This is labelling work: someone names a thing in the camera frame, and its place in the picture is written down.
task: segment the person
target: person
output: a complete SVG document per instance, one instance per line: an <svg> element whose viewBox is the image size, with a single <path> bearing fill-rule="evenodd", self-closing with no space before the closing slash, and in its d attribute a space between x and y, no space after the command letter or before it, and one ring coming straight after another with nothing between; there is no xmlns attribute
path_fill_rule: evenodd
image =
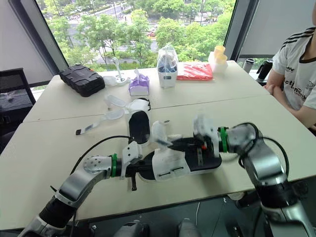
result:
<svg viewBox="0 0 316 237"><path fill-rule="evenodd" d="M313 9L316 25L316 3ZM316 135L315 27L291 35L273 57L266 90Z"/></svg>

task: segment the window frame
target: window frame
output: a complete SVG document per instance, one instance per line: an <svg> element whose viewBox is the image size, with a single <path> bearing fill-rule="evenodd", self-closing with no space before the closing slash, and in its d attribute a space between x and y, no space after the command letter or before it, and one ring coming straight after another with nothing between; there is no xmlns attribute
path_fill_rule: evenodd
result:
<svg viewBox="0 0 316 237"><path fill-rule="evenodd" d="M61 52L36 0L8 0L20 23L31 39L34 47L53 75L66 69L69 65ZM30 87L48 84L41 81Z"/></svg>
<svg viewBox="0 0 316 237"><path fill-rule="evenodd" d="M224 41L226 48L225 54L230 60L237 61L239 58L259 1L260 0L236 0Z"/></svg>

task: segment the white t-shirt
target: white t-shirt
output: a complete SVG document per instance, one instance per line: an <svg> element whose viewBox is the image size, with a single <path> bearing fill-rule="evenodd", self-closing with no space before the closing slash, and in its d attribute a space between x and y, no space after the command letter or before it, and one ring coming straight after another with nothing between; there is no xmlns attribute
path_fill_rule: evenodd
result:
<svg viewBox="0 0 316 237"><path fill-rule="evenodd" d="M284 75L284 94L293 109L316 110L316 58L303 60L315 27L291 35L273 57L273 70Z"/></svg>

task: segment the white table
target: white table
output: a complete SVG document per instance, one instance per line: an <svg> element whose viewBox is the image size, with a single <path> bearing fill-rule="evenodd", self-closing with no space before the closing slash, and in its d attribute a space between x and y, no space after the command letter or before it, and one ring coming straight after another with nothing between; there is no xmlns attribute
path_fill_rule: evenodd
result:
<svg viewBox="0 0 316 237"><path fill-rule="evenodd" d="M229 61L228 65L225 75L214 75L212 81L177 81L175 87L166 89L159 85L156 68L139 71L150 78L149 100L153 109L269 94L235 61ZM134 70L123 72L127 77L136 76ZM100 74L115 75L117 72ZM54 76L24 122L104 114L107 111L103 101L105 94L115 95L126 102L139 97L129 95L128 85L107 87L90 97L81 97L61 81L59 76Z"/></svg>
<svg viewBox="0 0 316 237"><path fill-rule="evenodd" d="M152 122L171 120L168 133L191 136L193 118L205 113L217 126L233 126L251 121L262 133L281 143L289 156L290 180L316 174L316 138L272 96L153 109ZM111 135L126 135L124 118L107 121L85 135L75 130L91 124L100 116L85 116L38 122L19 126L0 158L0 230L26 226L50 200L53 191L69 175L79 156L91 145ZM98 146L89 155L118 153L124 139ZM280 154L277 147L271 147ZM232 155L223 154L223 159ZM79 209L79 219L181 203L253 189L237 160L223 162L211 174L186 176L166 182L147 183L136 178L137 191L130 190L129 179L111 178L98 183Z"/></svg>

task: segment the black chair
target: black chair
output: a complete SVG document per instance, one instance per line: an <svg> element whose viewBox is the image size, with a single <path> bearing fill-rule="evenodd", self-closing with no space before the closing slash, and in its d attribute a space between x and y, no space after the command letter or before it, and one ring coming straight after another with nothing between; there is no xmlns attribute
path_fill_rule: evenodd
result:
<svg viewBox="0 0 316 237"><path fill-rule="evenodd" d="M0 72L0 152L35 102L23 68Z"/></svg>

